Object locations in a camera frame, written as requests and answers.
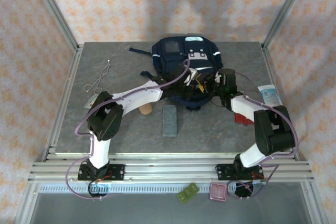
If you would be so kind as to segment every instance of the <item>floral wallpaper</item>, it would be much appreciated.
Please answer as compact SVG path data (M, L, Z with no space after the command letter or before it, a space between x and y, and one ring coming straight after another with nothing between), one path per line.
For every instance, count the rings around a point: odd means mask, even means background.
M202 33L263 41L285 0L56 0L79 43Z
M43 0L0 0L0 223L12 223L72 57Z
M336 2L296 0L270 61L310 161L330 223L336 223Z

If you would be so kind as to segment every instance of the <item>red box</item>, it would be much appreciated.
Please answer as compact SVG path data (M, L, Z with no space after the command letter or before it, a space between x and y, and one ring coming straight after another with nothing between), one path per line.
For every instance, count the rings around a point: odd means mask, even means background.
M241 123L243 125L254 124L254 122L252 122L250 119L247 119L246 117L244 117L243 115L239 113L235 113L235 122Z

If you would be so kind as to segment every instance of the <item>navy backpack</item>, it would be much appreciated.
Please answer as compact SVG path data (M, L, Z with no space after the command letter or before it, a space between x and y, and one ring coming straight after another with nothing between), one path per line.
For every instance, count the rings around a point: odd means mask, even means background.
M216 73L223 67L221 53L217 46L210 40L200 36L178 36L161 39L152 47L152 53L130 48L130 51L151 55L153 65L158 76L172 72L185 59L190 60L190 67L199 73ZM152 78L147 72L141 72L142 76ZM203 93L195 85L193 94L189 99L174 95L169 97L173 102L186 106L189 110L199 110L201 106L210 101L207 93Z

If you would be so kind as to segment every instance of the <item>backpack strap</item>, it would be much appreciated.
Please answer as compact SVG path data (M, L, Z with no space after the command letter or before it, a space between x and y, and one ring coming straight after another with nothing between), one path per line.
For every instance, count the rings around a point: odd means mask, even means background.
M147 51L140 50L140 49L135 49L133 47L130 47L130 49L128 49L128 51L137 52L138 54L142 54L142 55L150 55L150 56L152 56L151 52L147 52Z
M148 71L142 71L142 72L140 73L140 75L141 75L141 76L146 76L146 77L148 77L150 80L152 80L152 78L153 78L153 75L152 75L151 73L149 73Z

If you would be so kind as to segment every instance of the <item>gray table surface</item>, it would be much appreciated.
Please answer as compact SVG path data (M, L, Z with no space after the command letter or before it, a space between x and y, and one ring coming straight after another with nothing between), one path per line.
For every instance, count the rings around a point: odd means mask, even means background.
M225 68L249 76L260 86L270 84L266 64L258 42L217 42ZM74 85L66 109L65 118L57 142L56 153L84 153L89 151L89 139L77 137L74 129L88 112L84 106L93 95L83 91L87 83L94 83L107 59L111 61L109 73L100 87L109 93L127 91L140 86L148 79L140 72L154 72L150 57L129 52L130 47L151 50L152 42L87 42L84 44ZM249 81L237 76L240 90L251 90ZM251 97L261 100L258 93ZM214 103L220 105L218 98ZM110 153L211 153L241 152L254 141L254 127L236 124L234 114L225 108L208 103L197 112L177 106L178 134L174 138L163 137L162 108L172 104L167 99L156 102L153 112L142 115L138 109L122 120L120 130L112 139Z

